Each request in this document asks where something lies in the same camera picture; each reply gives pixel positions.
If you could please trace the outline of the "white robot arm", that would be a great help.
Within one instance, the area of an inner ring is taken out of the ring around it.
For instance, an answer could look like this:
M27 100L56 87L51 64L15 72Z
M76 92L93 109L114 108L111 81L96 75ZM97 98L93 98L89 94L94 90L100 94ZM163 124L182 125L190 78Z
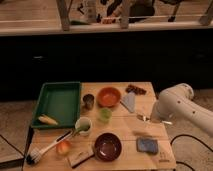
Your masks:
M166 88L159 93L152 115L164 120L179 114L213 137L213 112L194 103L193 97L194 90L186 83Z

